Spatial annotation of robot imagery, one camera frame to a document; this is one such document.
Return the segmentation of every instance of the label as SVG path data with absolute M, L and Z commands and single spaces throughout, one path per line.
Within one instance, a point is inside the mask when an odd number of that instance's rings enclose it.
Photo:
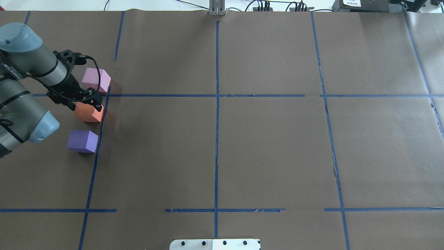
M 342 0 L 345 5 L 353 7 L 361 7 L 361 0 Z

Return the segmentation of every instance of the black cable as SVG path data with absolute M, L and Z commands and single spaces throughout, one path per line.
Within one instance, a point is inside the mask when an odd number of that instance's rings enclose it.
M 105 7 L 103 8 L 103 11 L 105 11 L 105 9 L 107 8 L 108 3 L 110 2 L 110 0 L 107 1 L 107 3 L 105 4 Z
M 259 2 L 261 2 L 262 3 L 262 1 L 261 0 L 253 0 L 253 1 L 251 1 L 248 5 L 247 5 L 247 7 L 245 8 L 245 11 L 247 11 L 248 10 L 248 7 L 252 4 L 252 3 L 254 3 L 254 2 L 258 2 L 258 8 L 259 8 Z
M 328 11 L 334 12 L 334 11 L 331 10 L 331 9 L 315 9 L 315 10 L 310 10 L 310 11 L 311 11 L 311 12 L 314 12 L 314 11 L 321 11 L 321 10 L 328 10 Z
M 299 3 L 299 6 L 297 7 L 297 11 L 301 12 L 304 11 L 304 6 L 307 6 L 303 0 Z
M 296 2 L 291 2 L 291 3 L 288 4 L 287 8 L 285 9 L 285 12 L 288 10 L 288 8 L 290 8 L 290 5 L 291 5 L 291 4 L 295 4 L 296 7 L 297 7 L 297 3 L 296 3 Z
M 176 0 L 176 1 L 178 1 L 178 2 L 182 2 L 182 3 L 186 3 L 186 4 L 191 4 L 191 5 L 193 5 L 193 6 L 196 6 L 196 7 L 199 7 L 199 8 L 203 8 L 203 9 L 206 9 L 206 10 L 210 10 L 210 9 L 207 8 L 207 7 L 203 7 L 203 6 L 200 6 L 200 5 L 197 5 L 197 4 L 188 3 L 188 2 L 185 2 L 185 1 L 182 1 L 182 0 Z
M 6 79 L 12 79 L 12 76 L 5 76 L 0 78 L 0 81 L 6 80 Z
M 76 100 L 76 99 L 71 99 L 71 98 L 65 97 L 63 94 L 61 94 L 61 93 L 55 91 L 53 88 L 51 88 L 50 86 L 48 86 L 46 83 L 42 82 L 42 80 L 40 80 L 39 78 L 37 78 L 37 77 L 35 77 L 35 76 L 32 76 L 32 75 L 29 75 L 29 74 L 26 74 L 26 76 L 28 76 L 28 77 L 30 77 L 30 78 L 36 80 L 37 82 L 41 83 L 41 84 L 42 84 L 47 90 L 49 90 L 50 92 L 52 92 L 52 93 L 54 93 L 54 94 L 57 94 L 58 96 L 60 96 L 61 98 L 65 99 L 65 100 L 72 101 L 72 102 L 89 101 L 89 100 L 91 100 L 92 98 L 94 98 L 94 96 L 95 96 L 95 95 L 97 94 L 97 92 L 99 91 L 99 89 L 100 89 L 100 80 L 101 80 L 101 79 L 100 79 L 100 70 L 99 70 L 99 66 L 97 65 L 97 62 L 94 60 L 94 58 L 92 58 L 91 56 L 85 56 L 85 58 L 86 58 L 86 59 L 90 59 L 90 60 L 92 60 L 92 61 L 94 62 L 95 68 L 97 69 L 97 73 L 99 74 L 99 84 L 97 85 L 97 90 L 95 90 L 95 92 L 94 92 L 90 97 L 88 97 L 88 98 L 86 98 L 86 99 L 83 99 L 83 100 Z
M 238 9 L 238 8 L 235 8 L 235 7 L 230 7 L 230 8 L 228 8 L 228 9 L 237 9 L 238 11 L 242 11 L 242 10 L 240 10 L 240 9 Z

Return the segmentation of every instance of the table surface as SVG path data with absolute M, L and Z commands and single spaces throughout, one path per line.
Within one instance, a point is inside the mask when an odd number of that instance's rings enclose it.
M 112 78 L 102 123 L 22 81 L 60 129 L 0 161 L 2 249 L 444 245 L 443 15 L 0 15 Z M 72 129 L 97 152 L 67 149 Z

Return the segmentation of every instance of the blue tape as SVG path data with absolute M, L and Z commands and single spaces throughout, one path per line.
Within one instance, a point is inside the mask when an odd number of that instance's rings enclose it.
M 28 11 L 28 14 L 26 15 L 25 23 L 28 24 L 29 16 L 31 15 L 31 11 Z
M 401 98 L 410 98 L 410 97 L 430 97 L 429 95 L 327 95 L 327 97 L 401 97 Z
M 111 94 L 110 97 L 216 97 L 206 94 Z
M 317 43 L 316 25 L 314 23 L 313 12 L 311 12 L 310 14 L 311 14 L 311 24 L 313 26 L 314 44 L 316 47 L 317 64 L 319 67 L 319 77 L 321 78 L 321 83 L 322 83 L 322 95 L 323 95 L 323 99 L 324 99 L 325 114 L 327 116 L 327 126 L 329 129 L 330 145 L 331 145 L 332 157 L 333 157 L 333 165 L 334 165 L 334 169 L 336 172 L 336 185 L 337 185 L 337 193 L 339 196 L 339 205 L 341 206 L 342 227 L 344 229 L 345 246 L 346 246 L 347 250 L 350 250 L 349 233 L 347 230 L 347 222 L 345 220 L 344 202 L 342 199 L 342 190 L 341 190 L 341 181 L 339 179 L 339 171 L 337 169 L 336 151 L 335 151 L 334 141 L 333 141 L 333 132 L 332 132 L 331 122 L 330 122 L 330 115 L 329 115 L 329 109 L 328 109 L 328 103 L 327 103 L 327 94 L 325 92 L 324 77 L 323 77 L 322 71 L 321 71 L 321 56 L 319 54 L 319 46 Z
M 285 211 L 285 208 L 220 208 L 220 213 L 252 213 L 252 212 L 264 212 L 264 213 L 280 213 Z
M 436 109 L 435 102 L 434 102 L 434 100 L 432 98 L 432 93 L 430 92 L 430 88 L 428 86 L 427 78 L 425 77 L 424 68 L 422 67 L 422 63 L 421 63 L 421 61 L 419 59 L 418 51 L 416 50 L 415 42 L 413 41 L 413 36 L 412 36 L 412 32 L 410 30 L 410 24 L 408 23 L 408 18 L 407 18 L 406 12 L 404 12 L 404 19 L 405 19 L 405 24 L 407 25 L 408 37 L 410 39 L 410 42 L 412 43 L 413 51 L 415 52 L 415 57 L 416 57 L 416 60 L 418 61 L 418 65 L 419 65 L 419 68 L 420 68 L 420 71 L 421 71 L 421 75 L 422 75 L 422 78 L 423 78 L 424 83 L 425 83 L 425 88 L 427 89 L 427 94 L 430 96 L 430 102 L 431 102 L 431 104 L 433 106 L 433 111 L 435 112 L 435 118 L 436 118 L 436 121 L 438 122 L 438 127 L 440 128 L 441 136 L 444 139 L 444 130 L 443 130 L 443 127 L 442 127 L 441 119 L 440 119 L 440 116 L 439 116 L 438 111 Z
M 214 162 L 214 238 L 218 238 L 219 192 L 219 21 L 216 22 L 216 146 Z
M 99 133 L 99 138 L 98 138 L 98 142 L 97 142 L 97 148 L 95 150 L 94 166 L 92 168 L 91 182 L 90 182 L 90 185 L 89 185 L 88 199 L 87 199 L 86 208 L 85 208 L 85 216 L 83 218 L 82 233 L 80 234 L 79 250 L 82 249 L 82 247 L 83 247 L 83 239 L 85 238 L 85 230 L 86 230 L 86 224 L 87 224 L 87 221 L 88 221 L 89 206 L 90 206 L 90 203 L 91 203 L 92 189 L 94 187 L 95 172 L 97 170 L 97 161 L 99 159 L 99 150 L 100 150 L 100 146 L 102 144 L 103 126 L 105 124 L 105 117 L 107 115 L 108 102 L 110 100 L 110 98 L 108 98 L 109 95 L 110 95 L 110 91 L 111 91 L 111 86 L 108 87 L 107 100 L 105 102 L 105 107 L 103 109 L 102 124 L 100 126 L 100 133 Z
M 324 208 L 324 212 L 340 212 L 340 208 Z M 385 212 L 385 211 L 443 211 L 441 207 L 354 207 L 344 208 L 345 212 Z
M 165 213 L 214 213 L 213 208 L 178 208 L 178 209 L 165 209 Z
M 217 94 L 111 94 L 110 97 L 217 97 Z M 304 94 L 219 94 L 219 97 L 305 97 Z
M 117 209 L 89 209 L 89 213 L 117 213 Z
M 280 213 L 285 211 L 285 208 L 219 208 L 218 213 Z M 165 213 L 213 213 L 212 208 L 178 208 L 165 209 Z
M 234 95 L 220 95 L 220 97 L 305 97 L 303 94 L 234 94 Z
M 125 17 L 125 12 L 122 11 L 122 17 L 120 18 L 119 34 L 117 35 L 117 43 L 115 45 L 115 52 L 114 52 L 113 62 L 116 60 L 117 53 L 119 52 L 120 35 L 122 34 L 122 26 L 123 26 L 123 18 L 124 17 Z
M 117 213 L 117 209 L 90 209 L 90 213 Z M 0 208 L 0 213 L 85 213 L 85 209 Z
M 0 208 L 0 213 L 84 213 L 85 209 Z

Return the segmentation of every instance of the wire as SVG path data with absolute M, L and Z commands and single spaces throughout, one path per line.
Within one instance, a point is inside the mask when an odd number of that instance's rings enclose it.
M 287 6 L 287 8 L 285 9 L 285 11 L 287 11 L 287 10 L 288 10 L 288 8 L 290 8 L 290 5 L 291 5 L 291 4 L 295 4 L 295 5 L 296 5 L 296 7 L 297 7 L 297 3 L 296 3 L 296 2 L 291 2 L 291 3 L 289 3 L 289 4 L 288 4 L 288 6 Z
M 251 1 L 248 5 L 247 5 L 247 7 L 245 8 L 245 11 L 247 11 L 248 10 L 248 7 L 252 4 L 252 3 L 254 3 L 254 2 L 258 2 L 258 9 L 259 9 L 259 3 L 261 3 L 262 4 L 262 1 L 261 0 L 253 0 L 253 1 Z
M 12 79 L 12 76 L 5 76 L 0 78 L 0 81 L 6 80 L 6 79 Z
M 182 0 L 176 0 L 176 1 L 182 2 L 182 3 L 186 3 L 186 4 L 190 4 L 190 5 L 193 5 L 193 6 L 196 6 L 196 7 L 199 7 L 199 8 L 203 8 L 203 9 L 206 9 L 206 10 L 210 10 L 207 7 L 203 7 L 203 6 L 200 6 L 200 5 L 197 5 L 197 4 L 188 3 L 188 2 L 185 2 L 185 1 L 182 1 Z
M 107 8 L 108 3 L 110 2 L 110 0 L 107 1 L 107 3 L 105 4 L 105 7 L 103 8 L 103 11 L 105 11 L 105 9 Z
M 71 99 L 71 98 L 65 97 L 63 94 L 61 94 L 61 93 L 55 91 L 53 88 L 51 88 L 50 86 L 48 86 L 46 83 L 44 83 L 44 82 L 43 82 L 42 80 L 40 80 L 39 78 L 37 78 L 37 77 L 35 77 L 35 76 L 32 76 L 32 75 L 29 75 L 29 74 L 26 74 L 26 76 L 28 76 L 28 77 L 30 77 L 30 78 L 36 80 L 37 82 L 41 83 L 41 84 L 42 84 L 46 89 L 48 89 L 50 92 L 52 92 L 52 93 L 54 93 L 54 94 L 57 94 L 58 96 L 60 96 L 61 98 L 65 99 L 65 100 L 72 101 L 72 102 L 89 101 L 89 100 L 91 100 L 92 98 L 94 98 L 94 96 L 97 94 L 97 92 L 99 92 L 99 89 L 100 89 L 100 70 L 99 70 L 99 66 L 97 65 L 97 62 L 94 60 L 94 58 L 92 58 L 91 56 L 85 56 L 85 58 L 86 58 L 86 59 L 90 59 L 90 60 L 92 60 L 92 61 L 94 62 L 95 68 L 97 69 L 97 73 L 99 74 L 99 84 L 97 85 L 97 89 L 95 90 L 95 92 L 93 93 L 93 95 L 91 95 L 90 97 L 88 97 L 88 98 L 86 98 L 86 99 L 83 99 L 83 100 L 76 100 L 76 99 Z
M 315 10 L 310 10 L 310 11 L 311 11 L 311 12 L 314 12 L 314 11 L 321 11 L 321 10 L 328 10 L 328 11 L 334 12 L 334 11 L 331 10 L 331 9 L 315 9 Z
M 237 9 L 238 11 L 242 11 L 242 10 L 240 10 L 240 9 L 238 9 L 238 8 L 235 8 L 235 7 L 230 7 L 230 8 L 228 8 L 228 9 Z

